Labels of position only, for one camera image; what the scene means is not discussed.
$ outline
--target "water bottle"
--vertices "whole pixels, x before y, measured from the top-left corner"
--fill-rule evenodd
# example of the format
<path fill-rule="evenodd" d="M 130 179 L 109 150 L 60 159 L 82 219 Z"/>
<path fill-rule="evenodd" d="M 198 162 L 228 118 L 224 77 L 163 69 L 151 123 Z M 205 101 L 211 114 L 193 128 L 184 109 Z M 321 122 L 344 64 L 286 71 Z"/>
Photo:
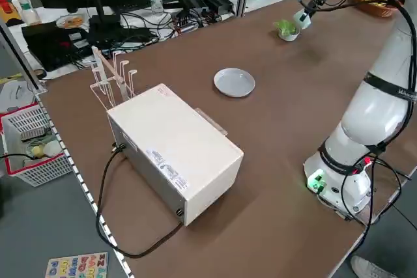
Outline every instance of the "water bottle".
<path fill-rule="evenodd" d="M 22 8 L 22 20 L 27 25 L 41 24 L 38 13 L 32 8 L 29 0 L 18 0 L 19 5 Z"/>
<path fill-rule="evenodd" d="M 164 7 L 162 6 L 162 0 L 151 0 L 152 13 L 155 16 L 161 16 L 164 14 Z"/>

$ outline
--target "black box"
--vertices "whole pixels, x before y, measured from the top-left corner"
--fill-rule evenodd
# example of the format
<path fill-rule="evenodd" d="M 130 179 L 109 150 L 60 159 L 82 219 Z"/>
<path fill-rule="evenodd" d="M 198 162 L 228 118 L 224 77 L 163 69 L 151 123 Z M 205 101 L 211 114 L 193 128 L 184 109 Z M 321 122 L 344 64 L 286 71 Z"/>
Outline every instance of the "black box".
<path fill-rule="evenodd" d="M 219 16 L 233 12 L 233 3 L 230 0 L 204 0 L 211 11 Z"/>

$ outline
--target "label sticker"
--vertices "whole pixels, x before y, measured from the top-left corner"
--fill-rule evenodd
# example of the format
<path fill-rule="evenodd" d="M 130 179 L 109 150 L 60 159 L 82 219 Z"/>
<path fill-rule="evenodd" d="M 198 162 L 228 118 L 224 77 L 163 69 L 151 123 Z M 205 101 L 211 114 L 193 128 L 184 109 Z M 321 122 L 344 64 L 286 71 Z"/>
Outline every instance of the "label sticker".
<path fill-rule="evenodd" d="M 81 39 L 80 33 L 69 34 L 70 40 L 78 40 Z"/>
<path fill-rule="evenodd" d="M 79 42 L 73 42 L 73 45 L 79 49 L 79 48 L 88 46 L 89 42 L 86 39 L 83 39 L 83 40 L 80 40 Z"/>
<path fill-rule="evenodd" d="M 128 142 L 129 145 L 132 146 L 132 148 L 137 152 L 137 146 L 135 145 L 135 143 L 131 140 L 131 138 L 129 138 L 129 136 L 127 136 L 125 133 L 122 133 L 123 137 L 126 139 L 126 141 Z"/>
<path fill-rule="evenodd" d="M 162 174 L 171 182 L 180 193 L 187 190 L 188 182 L 161 156 L 158 151 L 146 150 L 146 153 Z"/>

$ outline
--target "person's foot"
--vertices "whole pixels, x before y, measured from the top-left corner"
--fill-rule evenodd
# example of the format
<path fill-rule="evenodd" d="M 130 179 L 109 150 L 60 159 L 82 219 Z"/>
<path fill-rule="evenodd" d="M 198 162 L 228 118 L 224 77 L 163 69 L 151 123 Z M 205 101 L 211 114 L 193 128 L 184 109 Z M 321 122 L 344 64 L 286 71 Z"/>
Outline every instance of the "person's foot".
<path fill-rule="evenodd" d="M 362 257 L 352 257 L 351 266 L 359 278 L 397 278 Z"/>

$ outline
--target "desk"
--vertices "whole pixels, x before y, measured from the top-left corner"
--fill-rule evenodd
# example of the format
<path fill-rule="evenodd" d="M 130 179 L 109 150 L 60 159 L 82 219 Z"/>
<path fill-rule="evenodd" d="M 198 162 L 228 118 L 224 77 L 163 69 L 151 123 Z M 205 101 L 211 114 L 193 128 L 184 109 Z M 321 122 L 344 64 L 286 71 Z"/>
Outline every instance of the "desk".
<path fill-rule="evenodd" d="M 302 164 L 336 127 L 392 21 L 348 8 L 318 14 L 296 42 L 282 42 L 272 23 L 298 8 L 295 0 L 282 1 L 126 55 L 138 69 L 138 90 L 165 83 L 225 128 L 245 153 L 221 199 L 149 256 L 127 260 L 136 277 L 323 278 L 361 235 L 361 226 L 342 220 L 307 190 Z M 178 59 L 184 51 L 187 58 Z M 254 76 L 257 86 L 247 98 L 216 91 L 212 78 L 226 67 Z M 97 200 L 113 136 L 90 91 L 93 82 L 92 73 L 78 71 L 48 82 L 40 98 Z M 385 158 L 410 172 L 416 135 L 414 120 Z M 376 174 L 379 208 L 394 181 L 383 170 Z M 177 224 L 123 157 L 109 170 L 103 215 L 118 245 L 133 253 Z"/>
<path fill-rule="evenodd" d="M 282 0 L 248 0 L 247 1 L 247 11 L 252 11 L 267 5 L 270 5 L 272 3 L 276 3 L 278 1 Z M 66 9 L 48 9 L 44 7 L 37 8 L 36 11 L 39 13 L 40 19 L 42 23 L 48 23 L 51 21 L 55 21 L 56 19 L 60 18 L 61 16 L 65 16 L 68 14 Z M 167 10 L 166 12 L 174 12 L 178 10 Z M 88 19 L 89 16 L 96 14 L 95 8 L 80 8 L 77 11 L 78 14 L 83 14 L 85 18 L 85 24 L 83 28 L 88 30 Z M 113 14 L 113 11 L 109 7 L 104 7 L 104 13 L 105 14 Z M 153 16 L 152 12 L 150 10 L 136 10 L 134 13 L 139 14 L 140 16 L 143 16 L 144 18 L 148 19 L 149 21 L 153 23 L 159 23 L 161 20 L 161 17 Z M 224 15 L 222 18 L 226 19 L 230 17 L 231 15 Z M 132 17 L 126 17 L 127 22 L 130 26 L 136 26 L 136 27 L 150 27 L 150 25 L 145 25 L 141 20 L 137 18 Z M 121 19 L 121 24 L 126 27 L 126 22 L 124 19 Z M 27 44 L 25 39 L 22 35 L 22 27 L 25 26 L 25 24 L 22 25 L 16 25 L 9 27 L 10 32 L 12 33 L 13 37 L 15 38 L 16 42 L 18 43 L 20 49 L 23 51 L 24 55 L 26 56 L 26 59 L 29 61 L 29 64 L 33 68 L 42 68 L 42 66 L 39 64 L 39 62 L 30 54 L 30 52 L 27 49 Z M 164 32 L 164 30 L 161 31 L 162 36 L 168 35 L 170 31 Z M 84 63 L 86 66 L 89 66 L 90 60 L 86 60 Z M 75 72 L 77 68 L 73 64 L 68 64 L 66 66 L 63 66 L 61 68 L 58 68 L 52 72 L 48 72 L 46 79 L 53 79 L 57 78 L 72 72 Z"/>

